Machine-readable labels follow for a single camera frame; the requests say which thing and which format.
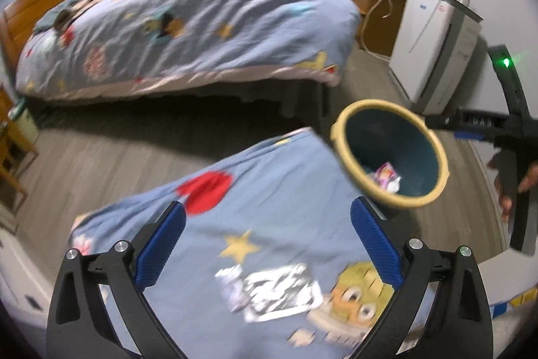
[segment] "gray floor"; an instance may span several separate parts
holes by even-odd
[[[355,48],[342,86],[332,91],[332,115],[323,134],[343,107],[364,98],[400,102],[387,64]],[[297,119],[279,116],[276,105],[230,98],[159,98],[57,109],[42,123],[41,155],[20,178],[30,194],[17,212],[17,235],[53,281],[77,215],[300,126]],[[465,243],[479,261],[488,259],[503,249],[488,188],[469,145],[439,136],[449,157],[447,188],[432,205],[397,220],[430,247],[453,250]]]

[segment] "candy wrapper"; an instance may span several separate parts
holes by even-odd
[[[244,279],[243,285],[249,296],[244,310],[246,322],[289,317],[323,303],[319,283],[303,263],[252,273]]]
[[[215,278],[221,286],[221,294],[232,312],[244,309],[250,301],[250,297],[243,288],[242,274],[243,268],[241,268],[241,265],[220,270],[215,274]]]
[[[370,177],[381,186],[381,189],[387,192],[396,193],[400,190],[401,177],[388,161],[377,171],[370,174]]]

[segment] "blue comforter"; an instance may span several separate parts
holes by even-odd
[[[358,24],[350,0],[102,0],[26,43],[17,89],[71,100],[265,78],[334,86]]]
[[[80,223],[72,244],[85,254],[108,251],[180,200],[187,211],[185,231],[157,284],[144,295],[189,359],[343,359],[368,332],[353,326],[352,316],[346,322],[327,301],[307,315],[247,323],[241,313],[229,311],[215,274],[239,262],[246,274],[306,263],[335,302],[343,272],[369,262],[350,219],[351,202],[359,195],[330,148],[302,130],[107,206]],[[356,281],[364,300],[372,280]],[[424,324],[432,295],[428,291],[414,327]],[[136,351],[108,287],[103,296],[123,346]],[[294,347],[288,339],[300,329],[314,336],[310,345]]]

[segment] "trash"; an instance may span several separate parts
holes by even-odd
[[[390,193],[396,193],[400,190],[400,175],[394,170],[392,165],[387,161],[377,171],[369,174],[381,189]]]

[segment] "bed frame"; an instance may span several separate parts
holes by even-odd
[[[51,8],[65,0],[16,0],[0,15],[0,43],[7,69],[15,75],[17,63],[36,22]]]

